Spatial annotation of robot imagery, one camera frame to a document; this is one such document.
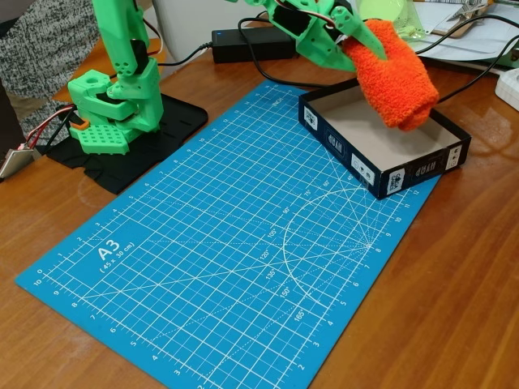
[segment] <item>cardboard box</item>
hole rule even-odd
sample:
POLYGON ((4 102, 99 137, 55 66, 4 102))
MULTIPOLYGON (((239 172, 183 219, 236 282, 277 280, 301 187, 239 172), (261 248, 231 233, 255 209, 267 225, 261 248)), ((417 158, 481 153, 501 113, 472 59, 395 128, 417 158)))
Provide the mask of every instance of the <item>cardboard box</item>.
POLYGON ((388 129, 356 79, 301 95, 299 121, 377 199, 462 165, 472 139, 435 110, 417 130, 388 129))

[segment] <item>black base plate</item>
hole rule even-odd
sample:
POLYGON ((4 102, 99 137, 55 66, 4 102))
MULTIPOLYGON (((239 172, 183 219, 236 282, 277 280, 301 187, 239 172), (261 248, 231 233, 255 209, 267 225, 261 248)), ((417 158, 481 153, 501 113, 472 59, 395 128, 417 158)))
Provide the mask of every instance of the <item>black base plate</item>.
POLYGON ((49 150, 47 156, 69 168, 84 167, 84 173, 116 195, 155 164, 163 161, 208 121, 199 107, 162 95, 164 115, 161 129, 130 143, 122 155, 85 154, 79 141, 68 137, 49 150))

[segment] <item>black power supply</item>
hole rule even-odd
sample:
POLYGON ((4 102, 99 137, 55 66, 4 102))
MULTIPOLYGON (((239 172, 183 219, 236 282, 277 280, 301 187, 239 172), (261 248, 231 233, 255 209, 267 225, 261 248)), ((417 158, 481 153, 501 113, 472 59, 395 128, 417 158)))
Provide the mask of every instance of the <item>black power supply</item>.
MULTIPOLYGON (((258 60, 290 59, 296 54, 295 41, 275 27, 244 28, 258 60)), ((252 61, 249 46, 238 29, 212 32, 212 57, 215 63, 252 61)))

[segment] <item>green robotic arm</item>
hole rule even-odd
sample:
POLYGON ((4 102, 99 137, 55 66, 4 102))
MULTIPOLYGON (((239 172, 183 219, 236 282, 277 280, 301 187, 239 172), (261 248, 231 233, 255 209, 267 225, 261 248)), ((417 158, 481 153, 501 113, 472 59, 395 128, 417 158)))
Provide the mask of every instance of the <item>green robotic arm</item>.
MULTIPOLYGON (((379 40, 346 0, 245 0, 264 6, 272 24, 297 42, 297 51, 318 66, 354 71, 338 40, 353 36, 380 58, 379 40)), ((163 114, 157 60, 147 53, 143 11, 135 0, 92 0, 103 42, 118 81, 89 71, 69 82, 82 123, 71 135, 84 152, 126 154, 129 143, 159 130, 163 114)))
POLYGON ((379 58, 384 47, 346 0, 245 0, 264 6, 270 22, 296 40, 297 51, 321 67, 355 71, 337 45, 341 36, 352 36, 379 58))
POLYGON ((92 0, 118 81, 89 71, 69 82, 82 124, 71 135, 87 154, 126 154, 129 143, 159 130, 163 114, 157 60, 148 56, 143 11, 132 0, 92 0))

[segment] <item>blue cutting mat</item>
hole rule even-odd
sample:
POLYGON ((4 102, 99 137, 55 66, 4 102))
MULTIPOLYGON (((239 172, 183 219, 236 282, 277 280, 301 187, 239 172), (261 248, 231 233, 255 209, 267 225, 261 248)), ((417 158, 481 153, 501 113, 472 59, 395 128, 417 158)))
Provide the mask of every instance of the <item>blue cutting mat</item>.
POLYGON ((17 283, 165 385, 305 388, 431 193, 375 200, 265 82, 17 283))

